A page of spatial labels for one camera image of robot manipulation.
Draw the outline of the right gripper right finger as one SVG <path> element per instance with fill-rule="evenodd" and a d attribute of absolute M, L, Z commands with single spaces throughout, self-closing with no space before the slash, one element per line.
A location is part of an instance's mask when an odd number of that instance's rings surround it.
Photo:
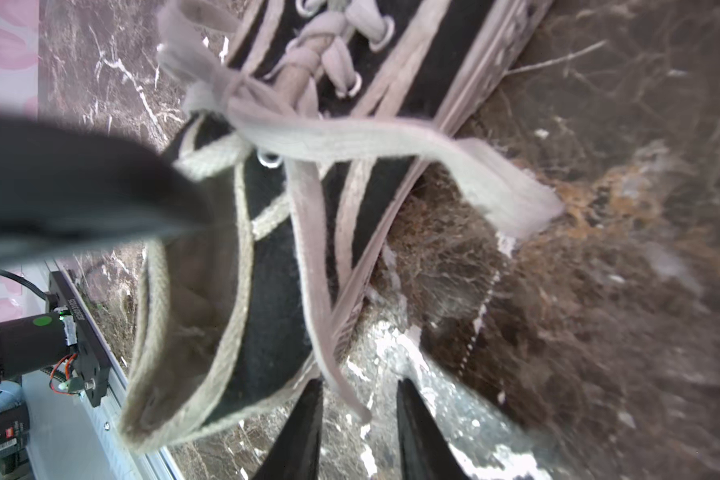
<path fill-rule="evenodd" d="M 398 381 L 396 402 L 402 478 L 467 480 L 411 379 Z"/>

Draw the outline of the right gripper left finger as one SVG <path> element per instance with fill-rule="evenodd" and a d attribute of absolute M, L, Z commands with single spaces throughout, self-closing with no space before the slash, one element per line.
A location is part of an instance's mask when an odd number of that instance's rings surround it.
<path fill-rule="evenodd" d="M 323 419 L 323 383 L 310 380 L 254 480 L 316 480 Z"/>

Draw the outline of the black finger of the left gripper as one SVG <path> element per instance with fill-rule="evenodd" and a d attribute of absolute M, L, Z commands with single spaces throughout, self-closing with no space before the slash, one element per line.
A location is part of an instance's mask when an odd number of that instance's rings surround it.
<path fill-rule="evenodd" d="M 0 268 L 211 221 L 207 196 L 152 149 L 0 115 Z"/>

